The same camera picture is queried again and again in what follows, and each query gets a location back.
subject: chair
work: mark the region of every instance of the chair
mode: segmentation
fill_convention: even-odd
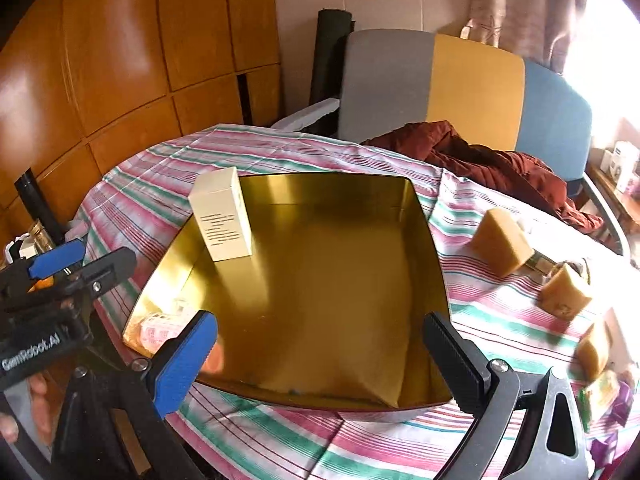
[[[347,40],[340,98],[273,125],[299,131],[339,109],[337,137],[363,142],[406,123],[448,120],[471,144],[540,158],[566,182],[579,181],[616,252],[626,237],[584,173],[591,109],[558,74],[510,52],[417,30],[361,30]]]

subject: yellow chair panel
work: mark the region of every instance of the yellow chair panel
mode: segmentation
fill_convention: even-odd
[[[475,41],[436,35],[427,121],[449,121],[470,144],[513,150],[523,100],[521,57]]]

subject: sponge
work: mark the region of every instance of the sponge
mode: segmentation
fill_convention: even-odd
[[[498,278],[519,269],[534,254],[522,229],[500,208],[484,214],[470,246]]]
[[[587,332],[582,334],[575,356],[589,382],[595,381],[607,365],[610,346],[609,330],[602,319],[594,321]]]
[[[566,321],[571,321],[592,299],[591,285],[567,263],[558,267],[538,294],[542,310]]]

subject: table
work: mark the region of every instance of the table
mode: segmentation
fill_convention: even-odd
[[[88,260],[121,246],[130,247],[138,257],[132,279],[97,304],[123,357],[131,355],[120,342],[120,331],[142,286],[191,214],[187,195],[196,176],[229,166],[241,174],[348,171],[410,178],[429,219],[455,327],[489,359],[504,358],[517,370],[541,373],[552,365],[567,369],[574,388],[582,384],[572,358],[574,347],[601,307],[590,306],[571,324],[561,322],[535,307],[539,276],[521,270],[499,280],[466,243],[484,212],[501,206],[526,215],[567,258],[589,255],[618,275],[635,272],[620,257],[560,221],[441,168],[341,140],[223,124],[163,142],[119,164],[88,193],[78,211],[77,218],[90,226]],[[638,280],[626,281],[637,286]],[[503,467],[522,415],[514,414],[487,470],[488,478],[496,478]],[[333,480],[433,478],[472,418],[450,402],[401,424],[343,422],[194,384],[180,410],[167,420],[228,478]],[[636,402],[626,428],[606,418],[591,428],[588,437],[620,430],[618,452],[623,452],[639,428],[640,402]]]
[[[618,221],[625,234],[632,235],[640,232],[640,201],[618,191],[613,181],[595,164],[589,162],[586,173],[604,192],[614,211],[619,212]]]

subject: wooden cabinet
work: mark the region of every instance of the wooden cabinet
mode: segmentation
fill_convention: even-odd
[[[68,221],[153,144],[273,123],[278,50],[274,0],[36,0],[0,51],[0,237],[30,223],[13,186],[29,167]]]

